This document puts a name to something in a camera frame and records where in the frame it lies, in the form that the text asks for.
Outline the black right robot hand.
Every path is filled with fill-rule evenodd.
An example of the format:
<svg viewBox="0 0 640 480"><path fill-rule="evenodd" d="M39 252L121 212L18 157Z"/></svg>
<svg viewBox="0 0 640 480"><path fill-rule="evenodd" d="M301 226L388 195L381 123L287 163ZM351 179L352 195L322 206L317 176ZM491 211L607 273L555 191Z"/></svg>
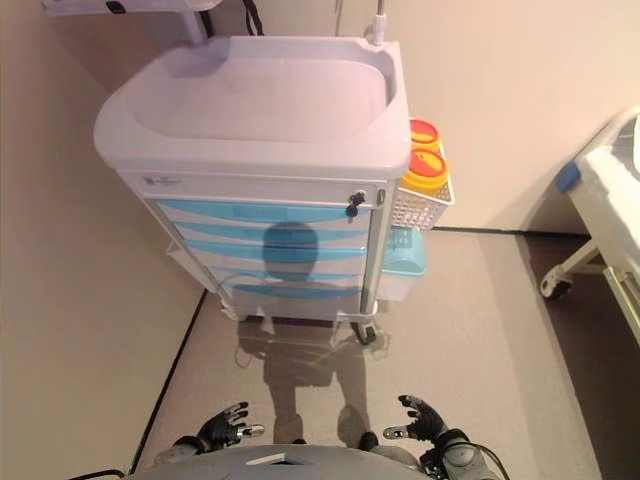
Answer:
<svg viewBox="0 0 640 480"><path fill-rule="evenodd" d="M387 440L414 439L433 443L447 431L447 426L439 413L426 401L414 395L398 396L401 405L408 409L412 421L407 425L391 426L383 430Z"/></svg>

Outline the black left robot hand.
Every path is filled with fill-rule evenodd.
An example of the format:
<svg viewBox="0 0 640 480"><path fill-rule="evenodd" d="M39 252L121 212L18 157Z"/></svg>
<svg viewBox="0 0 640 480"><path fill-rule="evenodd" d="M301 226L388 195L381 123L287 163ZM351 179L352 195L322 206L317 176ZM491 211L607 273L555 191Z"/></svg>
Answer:
<svg viewBox="0 0 640 480"><path fill-rule="evenodd" d="M197 437L207 451L222 450L237 445L245 439L258 438L265 433L261 424L247 424L244 419L249 414L246 401L234 404L207 420Z"/></svg>

